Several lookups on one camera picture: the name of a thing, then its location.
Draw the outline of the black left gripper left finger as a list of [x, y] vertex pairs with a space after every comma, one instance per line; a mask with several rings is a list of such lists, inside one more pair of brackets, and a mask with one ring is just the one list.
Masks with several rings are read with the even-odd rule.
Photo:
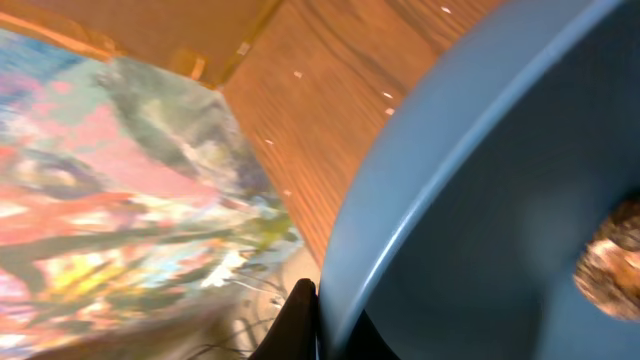
[[316, 286], [299, 279], [249, 360], [315, 360], [317, 325]]

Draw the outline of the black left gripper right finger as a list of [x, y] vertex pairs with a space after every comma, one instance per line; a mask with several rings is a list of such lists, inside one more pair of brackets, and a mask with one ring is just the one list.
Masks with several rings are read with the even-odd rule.
[[344, 352], [347, 360], [399, 360], [365, 311], [359, 316]]

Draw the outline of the blue plate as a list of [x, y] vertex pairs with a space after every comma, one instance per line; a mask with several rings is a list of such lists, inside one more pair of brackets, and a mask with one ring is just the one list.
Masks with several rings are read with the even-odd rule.
[[399, 359], [635, 359], [639, 327], [577, 289], [639, 191], [639, 5], [511, 1], [393, 114], [331, 233], [319, 355], [363, 311]]

